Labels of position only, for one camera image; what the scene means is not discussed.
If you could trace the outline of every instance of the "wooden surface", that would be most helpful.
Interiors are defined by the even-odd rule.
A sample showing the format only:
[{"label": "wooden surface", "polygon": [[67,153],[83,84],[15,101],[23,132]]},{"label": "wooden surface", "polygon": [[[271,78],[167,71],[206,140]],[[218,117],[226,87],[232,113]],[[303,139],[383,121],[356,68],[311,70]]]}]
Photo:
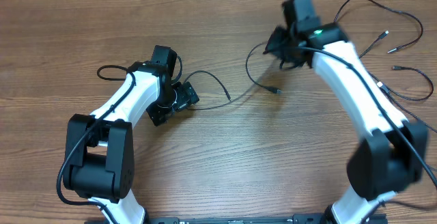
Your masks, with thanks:
[{"label": "wooden surface", "polygon": [[[283,24],[284,0],[1,0],[0,1],[0,222],[81,223],[99,219],[92,207],[62,204],[55,178],[64,159],[66,126],[75,113],[97,109],[121,83],[100,80],[105,64],[149,59],[155,44],[170,46],[194,70],[213,72],[237,97],[251,86],[244,70],[250,49]],[[324,23],[345,0],[314,0]],[[393,89],[424,96],[429,87],[413,72],[437,80],[437,0],[376,0],[416,15],[403,16],[364,1],[345,8],[341,26],[362,52],[383,31],[390,34],[363,63]],[[241,102],[215,111],[185,111],[155,128],[144,115],[135,127],[133,191],[152,217],[289,216],[322,212],[348,183],[346,163],[358,141],[350,119],[328,86],[304,67],[280,72],[278,61],[257,52],[254,77],[276,85],[276,96],[254,88]],[[119,72],[107,74],[122,75]],[[226,102],[206,75],[191,83],[198,107]],[[437,126],[437,97],[401,102]],[[437,165],[437,136],[427,162]],[[71,199],[74,193],[65,191]],[[432,204],[430,180],[397,199]],[[388,206],[393,223],[435,223],[436,212]]]}]

